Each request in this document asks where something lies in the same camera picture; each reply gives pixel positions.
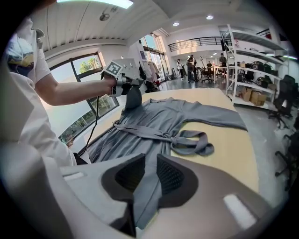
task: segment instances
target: white shelf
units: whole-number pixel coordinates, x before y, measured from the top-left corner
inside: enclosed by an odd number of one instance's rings
[[[267,62],[271,62],[274,64],[280,64],[280,65],[284,65],[285,63],[282,61],[279,61],[278,59],[271,57],[271,56],[267,56],[263,53],[260,53],[258,51],[253,51],[253,50],[247,50],[247,49],[236,49],[236,52],[238,55],[243,55],[243,56],[250,56],[250,57],[254,57],[257,59],[261,59]]]
[[[228,96],[232,99],[234,104],[239,104],[239,105],[249,105],[249,106],[253,106],[253,107],[258,107],[258,108],[262,108],[262,109],[267,109],[267,110],[273,110],[276,111],[275,106],[269,102],[269,101],[265,101],[265,103],[262,106],[256,106],[255,104],[253,104],[250,101],[244,101],[242,98],[240,97],[235,97],[235,100],[233,100],[233,95],[228,94]]]
[[[262,37],[248,32],[238,31],[238,30],[232,30],[232,33],[234,38],[240,41],[255,43],[270,48],[272,50],[285,50],[283,47],[274,43],[272,40],[269,40],[266,37]]]
[[[229,66],[228,68],[235,69],[235,66]],[[240,66],[238,66],[238,69],[240,69],[240,70],[249,70],[249,71],[260,73],[260,74],[263,74],[263,75],[266,75],[266,76],[269,76],[269,77],[273,77],[274,79],[277,79],[277,80],[281,80],[281,78],[279,78],[277,76],[274,76],[272,74],[269,74],[269,73],[266,73],[266,72],[263,72],[263,71],[260,71],[260,70],[255,70],[255,69],[245,68],[245,67],[240,67]]]
[[[246,86],[246,87],[257,89],[259,91],[265,91],[265,92],[268,92],[268,93],[271,93],[271,94],[275,93],[274,90],[271,90],[271,89],[268,89],[268,88],[263,88],[263,87],[258,86],[256,84],[249,84],[249,83],[244,83],[244,82],[237,82],[237,85],[243,85],[243,86]]]

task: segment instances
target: hand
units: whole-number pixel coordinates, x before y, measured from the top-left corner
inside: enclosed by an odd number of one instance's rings
[[[102,90],[107,94],[112,94],[112,87],[116,85],[116,79],[110,76],[104,76],[102,83]]]

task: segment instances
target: standing person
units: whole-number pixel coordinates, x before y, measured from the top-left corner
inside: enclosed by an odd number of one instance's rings
[[[219,57],[219,62],[221,63],[221,66],[226,66],[227,60],[223,53],[220,54],[221,56]]]
[[[181,76],[181,80],[183,79],[183,66],[182,66],[182,63],[181,63],[181,59],[178,59],[177,60],[177,69],[180,73],[180,76]]]
[[[221,53],[220,55],[221,56],[219,57],[219,62],[221,63],[221,66],[226,67],[227,60],[226,60],[225,56],[223,55],[223,53]],[[225,77],[225,75],[226,75],[226,69],[223,70],[222,77]]]
[[[47,7],[54,2],[46,0],[41,6]],[[84,164],[85,161],[56,137],[40,98],[49,105],[75,104],[112,94],[116,80],[105,77],[88,82],[58,83],[49,70],[43,50],[37,44],[38,35],[32,27],[33,22],[29,18],[21,23],[2,58],[7,62],[12,79],[33,106],[19,142],[33,146],[44,158],[54,159],[58,166]]]
[[[208,64],[206,64],[207,67],[212,67],[211,62],[209,61]]]
[[[193,73],[194,73],[194,80],[197,81],[197,74],[196,74],[196,64],[197,61],[194,58],[193,55],[190,55],[190,57],[187,59],[186,61],[186,65],[187,65],[187,69],[188,69],[188,81],[190,82],[191,80],[191,71],[189,71],[189,66],[193,65],[194,69],[193,69]]]

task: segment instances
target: light wood tabletop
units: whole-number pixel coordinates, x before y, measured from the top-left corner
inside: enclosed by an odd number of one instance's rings
[[[143,94],[142,101],[152,99],[183,99],[189,102],[200,102],[203,105],[213,105],[236,111],[232,102],[220,89],[182,89],[172,91],[159,91]],[[112,126],[119,119],[122,107],[111,116],[99,122],[95,128],[92,140]],[[215,152],[209,156],[200,155],[178,155],[171,152],[172,156],[184,158],[192,162],[221,169],[231,176],[258,192],[258,174],[256,159],[249,134],[245,130],[226,127],[216,127],[198,122],[188,122],[181,130],[198,130],[206,132],[208,141],[214,145]]]

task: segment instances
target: cardboard box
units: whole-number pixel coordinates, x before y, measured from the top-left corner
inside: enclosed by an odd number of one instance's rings
[[[253,91],[251,93],[250,101],[253,104],[255,104],[256,106],[263,106],[263,104],[265,103],[266,99],[267,99],[267,96],[263,95],[259,91]]]
[[[244,101],[249,101],[250,100],[250,96],[251,96],[251,92],[252,92],[251,88],[243,86],[242,93],[241,93],[242,99]]]

